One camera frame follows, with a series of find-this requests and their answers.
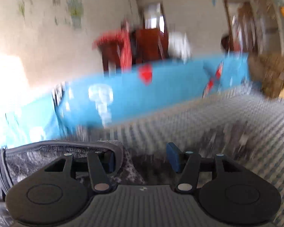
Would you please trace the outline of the white tablecloth table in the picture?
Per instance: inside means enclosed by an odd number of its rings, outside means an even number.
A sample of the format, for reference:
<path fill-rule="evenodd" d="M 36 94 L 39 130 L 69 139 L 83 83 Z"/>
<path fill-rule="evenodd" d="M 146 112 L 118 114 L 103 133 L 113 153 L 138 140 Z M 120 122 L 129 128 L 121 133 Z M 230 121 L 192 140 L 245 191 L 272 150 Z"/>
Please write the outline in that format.
<path fill-rule="evenodd" d="M 192 50 L 186 33 L 174 31 L 169 34 L 168 54 L 183 62 L 191 58 Z"/>

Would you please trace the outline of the blue cartoon print pillow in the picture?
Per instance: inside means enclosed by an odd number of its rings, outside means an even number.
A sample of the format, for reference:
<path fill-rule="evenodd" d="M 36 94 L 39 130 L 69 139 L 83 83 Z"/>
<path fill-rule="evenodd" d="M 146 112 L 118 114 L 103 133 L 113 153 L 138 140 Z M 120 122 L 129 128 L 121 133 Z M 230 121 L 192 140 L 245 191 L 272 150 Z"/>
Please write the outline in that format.
<path fill-rule="evenodd" d="M 112 76 L 59 84 L 6 117 L 6 148 L 52 140 L 78 126 L 103 128 L 249 79 L 248 54 L 229 53 L 186 62 L 156 61 Z"/>

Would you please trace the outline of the red floral cloth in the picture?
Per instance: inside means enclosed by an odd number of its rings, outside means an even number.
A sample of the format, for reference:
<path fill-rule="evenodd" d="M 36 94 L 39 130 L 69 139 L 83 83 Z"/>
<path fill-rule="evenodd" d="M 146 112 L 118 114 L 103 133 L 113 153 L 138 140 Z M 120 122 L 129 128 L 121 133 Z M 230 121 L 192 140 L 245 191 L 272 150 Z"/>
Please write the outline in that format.
<path fill-rule="evenodd" d="M 124 19 L 120 29 L 99 36 L 92 43 L 92 48 L 97 48 L 100 51 L 105 74 L 109 73 L 109 63 L 113 63 L 117 70 L 130 70 L 132 67 L 132 51 L 129 21 Z"/>

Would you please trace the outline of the lavender wall sticker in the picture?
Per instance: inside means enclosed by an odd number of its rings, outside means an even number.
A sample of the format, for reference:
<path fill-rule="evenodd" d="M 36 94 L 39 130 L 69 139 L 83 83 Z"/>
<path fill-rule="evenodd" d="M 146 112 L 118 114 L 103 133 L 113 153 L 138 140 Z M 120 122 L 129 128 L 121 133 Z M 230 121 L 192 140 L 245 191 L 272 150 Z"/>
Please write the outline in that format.
<path fill-rule="evenodd" d="M 81 29 L 81 17 L 83 16 L 83 4 L 81 0 L 66 0 L 68 13 L 71 17 L 74 29 Z"/>

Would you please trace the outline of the dark wooden chair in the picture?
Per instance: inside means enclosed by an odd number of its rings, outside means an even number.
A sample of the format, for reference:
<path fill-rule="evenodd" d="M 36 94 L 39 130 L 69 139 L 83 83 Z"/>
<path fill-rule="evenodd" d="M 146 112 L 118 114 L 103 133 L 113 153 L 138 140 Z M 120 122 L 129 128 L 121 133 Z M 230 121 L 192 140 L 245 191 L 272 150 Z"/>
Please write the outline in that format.
<path fill-rule="evenodd" d="M 103 43 L 98 46 L 101 55 L 102 55 L 102 65 L 104 74 L 109 73 L 109 63 L 115 65 L 117 70 L 121 69 L 121 50 L 123 49 L 123 44 L 120 44 L 116 41 Z"/>
<path fill-rule="evenodd" d="M 169 58 L 169 35 L 159 28 L 134 30 L 130 40 L 133 65 Z"/>

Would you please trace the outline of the houndstooth sofa cushion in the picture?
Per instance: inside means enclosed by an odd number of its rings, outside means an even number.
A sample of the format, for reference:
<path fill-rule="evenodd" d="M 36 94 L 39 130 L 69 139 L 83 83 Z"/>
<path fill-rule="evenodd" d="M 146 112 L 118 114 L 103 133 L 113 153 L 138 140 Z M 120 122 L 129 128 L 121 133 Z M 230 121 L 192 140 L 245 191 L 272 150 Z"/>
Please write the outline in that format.
<path fill-rule="evenodd" d="M 274 223 L 284 226 L 284 100 L 236 88 L 109 128 L 81 126 L 74 137 L 121 142 L 132 163 L 116 179 L 136 184 L 175 184 L 169 142 L 205 158 L 225 154 L 278 189 L 282 204 Z"/>

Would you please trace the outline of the brown fuzzy blanket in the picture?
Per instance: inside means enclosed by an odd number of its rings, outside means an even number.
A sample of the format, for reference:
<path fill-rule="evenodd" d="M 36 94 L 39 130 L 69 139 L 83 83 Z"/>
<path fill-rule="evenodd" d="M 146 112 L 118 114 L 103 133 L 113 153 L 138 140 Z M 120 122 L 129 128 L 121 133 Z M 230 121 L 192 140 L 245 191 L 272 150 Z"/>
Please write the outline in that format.
<path fill-rule="evenodd" d="M 248 67 L 252 81 L 261 83 L 266 97 L 284 99 L 284 56 L 278 53 L 250 54 Z"/>

